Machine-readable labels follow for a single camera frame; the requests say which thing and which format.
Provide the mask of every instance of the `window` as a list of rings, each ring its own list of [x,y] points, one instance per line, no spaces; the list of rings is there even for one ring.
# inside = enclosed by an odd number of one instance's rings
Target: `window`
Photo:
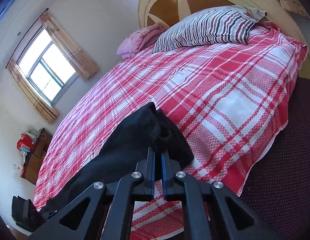
[[[43,27],[23,49],[17,64],[27,80],[52,106],[78,76]]]

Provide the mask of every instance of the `metal bolt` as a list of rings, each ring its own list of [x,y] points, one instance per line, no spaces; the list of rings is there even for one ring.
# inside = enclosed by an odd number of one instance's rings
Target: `metal bolt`
[[[176,176],[179,178],[184,178],[184,177],[186,177],[186,173],[183,171],[178,171],[178,172],[176,172]]]
[[[134,171],[133,173],[132,173],[132,177],[134,178],[134,179],[138,179],[138,178],[140,178],[142,176],[142,174],[139,172],[139,171]]]
[[[215,188],[222,188],[224,186],[221,181],[215,181],[213,185]]]
[[[94,184],[94,188],[96,188],[96,189],[101,189],[103,187],[104,187],[104,183],[102,183],[102,182],[95,182],[95,184]]]

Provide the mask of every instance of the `window pane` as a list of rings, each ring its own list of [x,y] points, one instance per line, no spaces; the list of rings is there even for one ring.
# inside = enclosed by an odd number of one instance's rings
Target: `window pane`
[[[43,59],[64,83],[75,73],[73,67],[65,59],[55,44],[49,47],[43,55]]]
[[[43,52],[43,50],[51,41],[52,39],[48,35],[47,31],[42,30],[42,32],[37,36],[37,38],[28,48],[22,60],[18,64],[25,76],[28,75],[36,59],[38,59],[39,55]]]
[[[51,101],[53,101],[55,96],[61,90],[59,84],[51,77],[41,63],[38,63],[35,67],[31,74],[31,79]]]

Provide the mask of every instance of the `wooden cabinet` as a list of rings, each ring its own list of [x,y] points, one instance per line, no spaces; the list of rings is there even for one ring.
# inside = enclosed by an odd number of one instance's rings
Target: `wooden cabinet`
[[[35,149],[28,153],[21,173],[22,178],[33,184],[36,184],[40,167],[52,140],[52,135],[47,130],[42,129],[40,133],[42,135],[36,140]]]

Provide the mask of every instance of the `red bag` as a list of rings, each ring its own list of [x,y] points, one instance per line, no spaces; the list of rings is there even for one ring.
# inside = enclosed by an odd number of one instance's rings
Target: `red bag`
[[[32,150],[34,145],[32,144],[32,138],[27,134],[21,134],[22,138],[17,142],[17,149],[21,150],[22,148]]]

